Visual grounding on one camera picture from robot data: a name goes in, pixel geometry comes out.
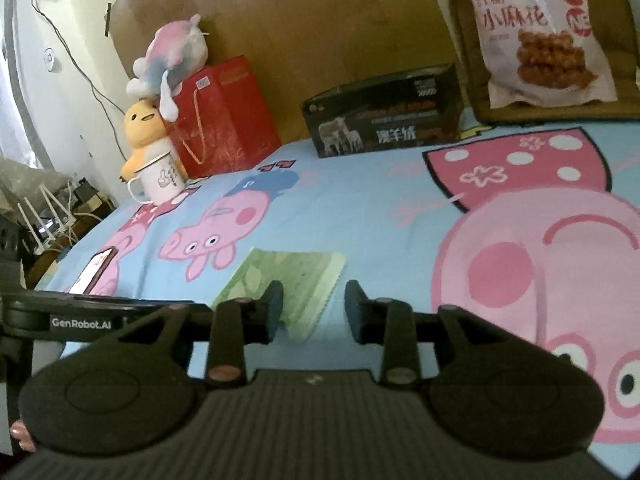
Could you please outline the person's left hand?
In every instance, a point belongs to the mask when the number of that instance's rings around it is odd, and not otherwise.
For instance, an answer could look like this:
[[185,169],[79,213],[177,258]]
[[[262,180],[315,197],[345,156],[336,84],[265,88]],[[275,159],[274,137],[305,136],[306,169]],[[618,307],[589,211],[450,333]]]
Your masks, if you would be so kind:
[[24,422],[17,419],[10,427],[11,437],[17,440],[18,446],[27,453],[33,453],[36,450],[32,436],[27,430]]

